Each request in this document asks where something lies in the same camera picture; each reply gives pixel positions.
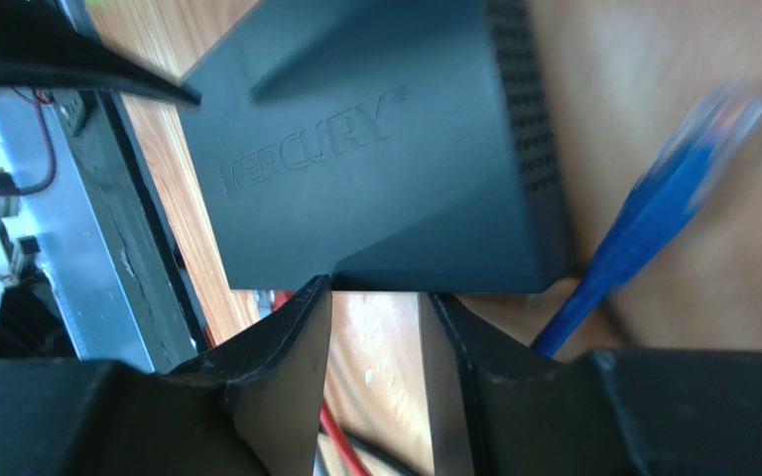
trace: wooden table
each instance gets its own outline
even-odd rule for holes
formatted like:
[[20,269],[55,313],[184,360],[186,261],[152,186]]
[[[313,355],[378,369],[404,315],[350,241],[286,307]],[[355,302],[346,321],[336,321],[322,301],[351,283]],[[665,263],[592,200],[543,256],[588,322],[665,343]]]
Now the wooden table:
[[[254,3],[104,0],[91,10],[109,44],[181,76]],[[588,258],[634,180],[701,96],[728,78],[762,86],[762,2],[529,3],[578,245]],[[257,309],[249,293],[227,287],[178,114],[166,104],[125,102],[209,326],[222,341],[254,322]],[[556,290],[523,318],[522,298],[468,302],[524,341],[567,292]],[[647,345],[762,348],[762,134],[697,222],[616,303]],[[335,295],[333,334],[325,393],[338,418],[430,473],[416,297]],[[563,355],[616,342],[593,320]]]

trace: black router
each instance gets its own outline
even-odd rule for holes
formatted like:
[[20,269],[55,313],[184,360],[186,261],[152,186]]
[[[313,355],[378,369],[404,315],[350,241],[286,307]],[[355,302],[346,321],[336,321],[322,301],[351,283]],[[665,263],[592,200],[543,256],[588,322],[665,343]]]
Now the black router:
[[574,263],[521,2],[263,0],[189,85],[233,289],[535,293]]

